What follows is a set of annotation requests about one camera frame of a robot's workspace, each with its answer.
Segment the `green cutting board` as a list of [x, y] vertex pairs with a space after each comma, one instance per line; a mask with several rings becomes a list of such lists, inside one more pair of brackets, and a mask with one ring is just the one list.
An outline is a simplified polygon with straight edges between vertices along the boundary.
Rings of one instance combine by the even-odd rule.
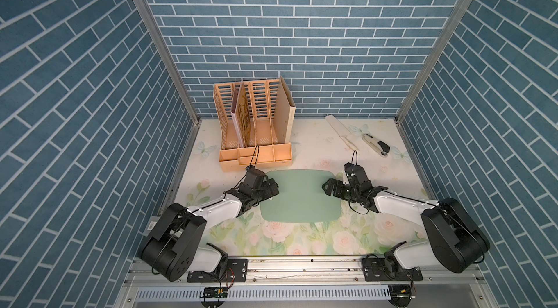
[[268, 173], [278, 183], [279, 194], [260, 204], [268, 222], [320, 223], [341, 216], [341, 200], [327, 196], [322, 185], [334, 175], [324, 170], [275, 170]]

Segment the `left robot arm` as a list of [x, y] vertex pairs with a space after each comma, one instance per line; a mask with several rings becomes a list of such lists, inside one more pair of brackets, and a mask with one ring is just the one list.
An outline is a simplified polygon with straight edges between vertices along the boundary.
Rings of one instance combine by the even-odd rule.
[[152, 273], [170, 282], [188, 273], [223, 280], [229, 255], [216, 245], [203, 245], [204, 233], [278, 195], [278, 183], [264, 172], [253, 169], [220, 198], [190, 207], [173, 203], [145, 237], [139, 258], [151, 266]]

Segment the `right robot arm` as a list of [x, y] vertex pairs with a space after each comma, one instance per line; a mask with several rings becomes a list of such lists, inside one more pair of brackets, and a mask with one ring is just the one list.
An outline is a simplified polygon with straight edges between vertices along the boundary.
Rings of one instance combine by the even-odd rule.
[[390, 278], [404, 270], [442, 265], [452, 273], [462, 273], [470, 265], [483, 262], [491, 242], [454, 198], [442, 201], [419, 200], [393, 193], [384, 186], [345, 184], [329, 179], [322, 185], [327, 196], [356, 203], [376, 214], [392, 215], [421, 226], [427, 239], [405, 241], [384, 254], [384, 271]]

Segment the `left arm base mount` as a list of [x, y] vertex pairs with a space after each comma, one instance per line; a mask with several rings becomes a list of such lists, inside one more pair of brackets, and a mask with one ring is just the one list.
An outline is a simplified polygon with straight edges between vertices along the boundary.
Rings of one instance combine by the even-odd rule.
[[189, 272], [188, 283], [245, 283], [248, 273], [248, 260], [227, 258], [221, 260], [217, 268], [210, 272]]

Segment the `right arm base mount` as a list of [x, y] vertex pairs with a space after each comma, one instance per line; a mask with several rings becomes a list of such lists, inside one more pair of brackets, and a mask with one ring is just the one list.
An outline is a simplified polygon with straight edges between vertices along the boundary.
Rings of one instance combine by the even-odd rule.
[[365, 257], [362, 259], [362, 268], [365, 281], [386, 281], [386, 282], [415, 282], [423, 281], [420, 269], [403, 269], [393, 260], [384, 257]]

